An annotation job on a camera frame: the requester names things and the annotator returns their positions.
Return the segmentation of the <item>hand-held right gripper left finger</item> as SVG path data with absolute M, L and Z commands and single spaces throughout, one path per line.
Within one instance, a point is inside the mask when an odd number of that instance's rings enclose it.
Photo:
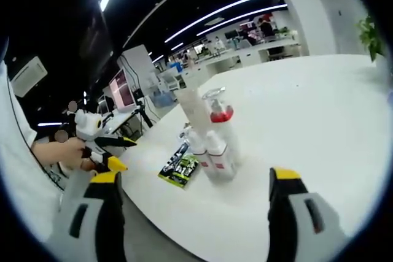
M 46 246 L 57 261 L 126 261 L 120 172 L 74 171 Z

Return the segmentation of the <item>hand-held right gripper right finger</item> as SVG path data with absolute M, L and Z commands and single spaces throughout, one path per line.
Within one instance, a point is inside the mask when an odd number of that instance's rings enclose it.
M 268 261 L 331 261 L 347 245 L 336 210 L 300 175 L 271 168 Z

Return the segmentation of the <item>person's left hand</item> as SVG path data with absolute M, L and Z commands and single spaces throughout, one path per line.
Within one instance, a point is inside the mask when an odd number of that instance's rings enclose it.
M 68 169 L 81 169 L 91 171 L 95 167 L 94 162 L 89 158 L 83 158 L 85 142 L 72 137 L 64 143 L 59 143 L 57 161 Z

